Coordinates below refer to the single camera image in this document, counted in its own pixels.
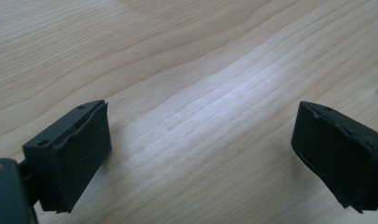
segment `black bracket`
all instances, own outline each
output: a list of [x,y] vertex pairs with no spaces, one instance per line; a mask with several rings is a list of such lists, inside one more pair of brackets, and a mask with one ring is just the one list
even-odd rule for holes
[[329,107],[301,102],[291,145],[343,207],[378,209],[378,132]]
[[105,101],[74,108],[23,145],[20,164],[0,159],[0,223],[37,223],[37,201],[71,212],[110,151]]

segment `wood grain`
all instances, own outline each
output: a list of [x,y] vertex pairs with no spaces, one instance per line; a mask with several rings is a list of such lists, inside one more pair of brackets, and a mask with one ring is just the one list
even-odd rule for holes
[[378,131],[378,0],[0,1],[0,158],[98,99],[113,153],[40,223],[378,223],[290,146],[301,100]]

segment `black plastic part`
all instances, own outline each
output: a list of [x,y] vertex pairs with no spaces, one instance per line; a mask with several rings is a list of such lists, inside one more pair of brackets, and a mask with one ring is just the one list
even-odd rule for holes
[[71,212],[110,151],[105,101],[76,107],[27,142],[23,152],[41,177],[43,209]]
[[301,102],[291,145],[343,207],[378,209],[378,132],[329,107]]
[[18,165],[11,159],[0,159],[0,223],[37,223]]

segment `wooden table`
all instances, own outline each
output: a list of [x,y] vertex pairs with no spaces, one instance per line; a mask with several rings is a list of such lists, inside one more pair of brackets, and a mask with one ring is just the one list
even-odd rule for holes
[[378,0],[0,0],[0,158],[98,99],[113,152],[40,223],[378,223],[290,146],[301,100],[378,131]]

